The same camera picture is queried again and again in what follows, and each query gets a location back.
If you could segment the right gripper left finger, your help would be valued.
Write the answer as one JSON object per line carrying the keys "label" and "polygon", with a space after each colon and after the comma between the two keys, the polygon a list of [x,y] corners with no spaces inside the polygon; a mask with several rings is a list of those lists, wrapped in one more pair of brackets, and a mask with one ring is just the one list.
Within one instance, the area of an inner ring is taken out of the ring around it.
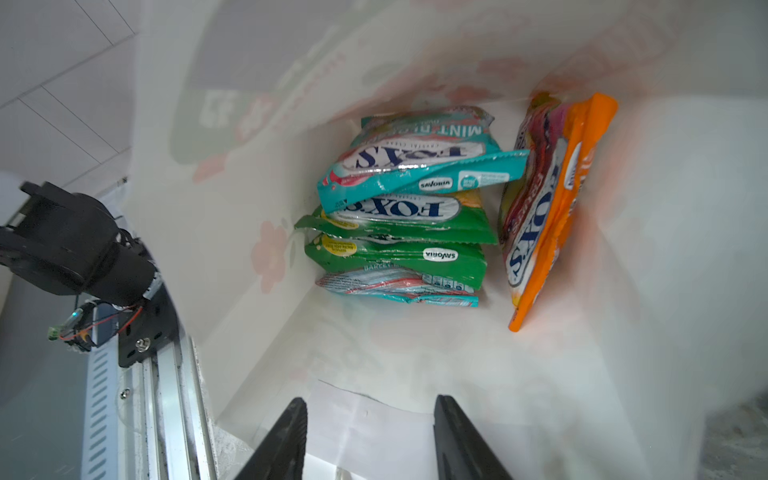
{"label": "right gripper left finger", "polygon": [[301,480],[306,455],[308,409],[292,399],[236,480]]}

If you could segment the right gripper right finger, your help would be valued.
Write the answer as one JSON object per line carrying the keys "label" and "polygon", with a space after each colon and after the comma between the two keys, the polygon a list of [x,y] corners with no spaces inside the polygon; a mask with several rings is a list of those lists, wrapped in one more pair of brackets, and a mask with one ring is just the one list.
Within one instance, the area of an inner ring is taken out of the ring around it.
{"label": "right gripper right finger", "polygon": [[433,432],[440,480],[513,479],[452,396],[437,396]]}

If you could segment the white floral paper bag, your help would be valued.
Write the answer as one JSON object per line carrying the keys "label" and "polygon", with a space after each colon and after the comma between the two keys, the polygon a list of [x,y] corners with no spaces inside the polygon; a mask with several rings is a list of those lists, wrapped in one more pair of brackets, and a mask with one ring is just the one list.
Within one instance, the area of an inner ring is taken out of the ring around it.
{"label": "white floral paper bag", "polygon": [[[707,418],[767,389],[763,1],[148,1],[132,193],[215,423],[434,477],[454,397],[518,478],[692,479]],[[476,309],[319,288],[293,223],[361,118],[614,97],[573,230],[518,332],[502,257]]]}

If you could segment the green spring tea candy bag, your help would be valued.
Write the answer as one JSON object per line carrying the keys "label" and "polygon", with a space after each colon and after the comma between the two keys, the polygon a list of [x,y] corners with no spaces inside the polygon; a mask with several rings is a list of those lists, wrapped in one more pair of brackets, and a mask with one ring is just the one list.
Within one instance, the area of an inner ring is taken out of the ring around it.
{"label": "green spring tea candy bag", "polygon": [[300,218],[297,229],[340,239],[397,242],[497,243],[477,190],[444,195],[386,194]]}

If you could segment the teal mint blossom candy bag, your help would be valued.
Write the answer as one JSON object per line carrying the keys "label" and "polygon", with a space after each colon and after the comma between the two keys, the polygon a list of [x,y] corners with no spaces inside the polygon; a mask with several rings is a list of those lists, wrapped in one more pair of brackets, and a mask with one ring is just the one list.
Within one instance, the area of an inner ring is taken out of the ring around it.
{"label": "teal mint blossom candy bag", "polygon": [[318,181],[322,208],[340,211],[385,194],[447,194],[520,179],[528,149],[504,150],[491,135],[494,117],[453,106],[376,115]]}

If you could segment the orange Fox's candy bag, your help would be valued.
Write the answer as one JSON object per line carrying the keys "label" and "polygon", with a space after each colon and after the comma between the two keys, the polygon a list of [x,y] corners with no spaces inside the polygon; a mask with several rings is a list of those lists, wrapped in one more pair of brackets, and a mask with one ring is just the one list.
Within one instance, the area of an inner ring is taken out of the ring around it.
{"label": "orange Fox's candy bag", "polygon": [[499,242],[513,304],[509,329],[521,329],[572,226],[596,147],[619,109],[596,93],[568,103],[542,92],[531,101],[515,148],[529,152],[524,175],[506,184]]}

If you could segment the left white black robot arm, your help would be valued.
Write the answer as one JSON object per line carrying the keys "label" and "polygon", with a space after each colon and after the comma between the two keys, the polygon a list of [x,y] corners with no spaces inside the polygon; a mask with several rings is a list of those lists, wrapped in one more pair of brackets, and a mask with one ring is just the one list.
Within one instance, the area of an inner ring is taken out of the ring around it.
{"label": "left white black robot arm", "polygon": [[1,226],[1,264],[59,296],[88,294],[122,307],[154,296],[162,280],[148,250],[97,199],[25,181],[28,199]]}

